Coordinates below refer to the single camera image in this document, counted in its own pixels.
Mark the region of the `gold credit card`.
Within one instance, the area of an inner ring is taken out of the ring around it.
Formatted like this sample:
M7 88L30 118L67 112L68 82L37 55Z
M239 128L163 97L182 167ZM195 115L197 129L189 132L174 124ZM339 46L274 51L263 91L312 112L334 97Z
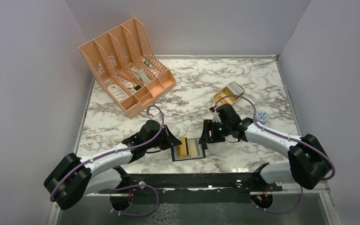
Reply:
M188 150L191 158L201 158L203 156L202 148L198 143L199 139L188 140Z
M189 150L188 150L188 139L186 137L179 137L181 141L180 145L180 156L182 157L188 157L189 156Z

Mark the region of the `black leather card holder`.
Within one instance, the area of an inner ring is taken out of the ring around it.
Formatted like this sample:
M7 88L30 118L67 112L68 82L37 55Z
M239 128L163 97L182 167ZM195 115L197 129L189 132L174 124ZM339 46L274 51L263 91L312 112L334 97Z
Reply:
M171 148L172 161L185 161L206 158L206 143L200 144L199 138L179 137L181 145Z

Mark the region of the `beige oval card tray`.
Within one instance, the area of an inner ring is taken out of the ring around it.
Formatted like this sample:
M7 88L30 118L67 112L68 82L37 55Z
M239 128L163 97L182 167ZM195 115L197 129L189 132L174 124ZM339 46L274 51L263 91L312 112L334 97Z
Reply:
M218 106L221 106L223 104L233 105L237 101L237 99L239 99L239 97L237 95L233 95L225 86L213 96L213 108L216 109Z

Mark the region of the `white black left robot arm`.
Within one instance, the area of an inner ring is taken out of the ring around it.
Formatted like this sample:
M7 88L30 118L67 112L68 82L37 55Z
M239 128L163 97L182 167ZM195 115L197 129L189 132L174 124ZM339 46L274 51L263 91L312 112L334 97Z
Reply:
M67 154L43 185L51 195L51 202L57 203L61 210L67 210L84 195L99 190L113 188L116 192L124 192L129 181L118 171L120 166L139 160L149 149L167 150L181 144L166 125L148 120L139 132L109 150L84 157Z

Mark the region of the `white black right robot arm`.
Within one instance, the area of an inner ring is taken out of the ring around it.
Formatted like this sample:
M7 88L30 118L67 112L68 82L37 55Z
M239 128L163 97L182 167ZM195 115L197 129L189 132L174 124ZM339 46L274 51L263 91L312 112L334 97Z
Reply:
M267 164L255 171L252 186L259 191L276 182L297 183L312 190L332 169L315 136L300 137L270 130L252 118L241 119L230 104L219 106L212 120L204 120L199 143L225 142L227 136L238 142L262 145L288 159L287 163Z

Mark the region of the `white credit card stack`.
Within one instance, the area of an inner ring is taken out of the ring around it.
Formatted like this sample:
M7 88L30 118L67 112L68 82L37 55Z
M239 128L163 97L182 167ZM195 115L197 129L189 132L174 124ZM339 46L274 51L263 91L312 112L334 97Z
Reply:
M236 81L230 82L226 86L233 95L242 96L245 90Z

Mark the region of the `blue patterned round tin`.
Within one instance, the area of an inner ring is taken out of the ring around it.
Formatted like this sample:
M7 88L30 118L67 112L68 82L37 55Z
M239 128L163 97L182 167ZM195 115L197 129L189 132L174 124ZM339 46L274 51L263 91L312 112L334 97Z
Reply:
M257 122L264 125L268 122L268 120L270 119L270 116L266 111L259 110L255 114L255 119Z

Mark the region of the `orange pen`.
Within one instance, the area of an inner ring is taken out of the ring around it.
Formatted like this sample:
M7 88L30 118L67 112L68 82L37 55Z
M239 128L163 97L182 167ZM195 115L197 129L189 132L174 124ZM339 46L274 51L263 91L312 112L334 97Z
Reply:
M122 77L122 78L124 78L125 80L128 80L128 81L134 83L134 80L133 80L133 79L131 79L129 76L125 75L125 74L122 73L122 72L117 73L117 75L120 76L120 77Z

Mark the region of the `green white tube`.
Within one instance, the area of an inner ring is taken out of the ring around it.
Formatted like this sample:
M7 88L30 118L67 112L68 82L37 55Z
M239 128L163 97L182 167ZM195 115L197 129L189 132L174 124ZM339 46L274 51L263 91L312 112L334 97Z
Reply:
M153 65L149 61L147 61L146 59L142 58L142 61L148 68L153 68Z

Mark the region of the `orange plastic desk organizer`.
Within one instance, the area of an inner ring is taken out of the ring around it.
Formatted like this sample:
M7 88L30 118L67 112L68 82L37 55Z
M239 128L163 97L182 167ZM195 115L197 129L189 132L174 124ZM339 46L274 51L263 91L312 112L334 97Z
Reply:
M176 86L170 69L155 56L145 26L136 18L79 47L98 85L130 119ZM149 61L148 68L142 58ZM137 71L150 78L144 84ZM122 72L134 82L117 75Z

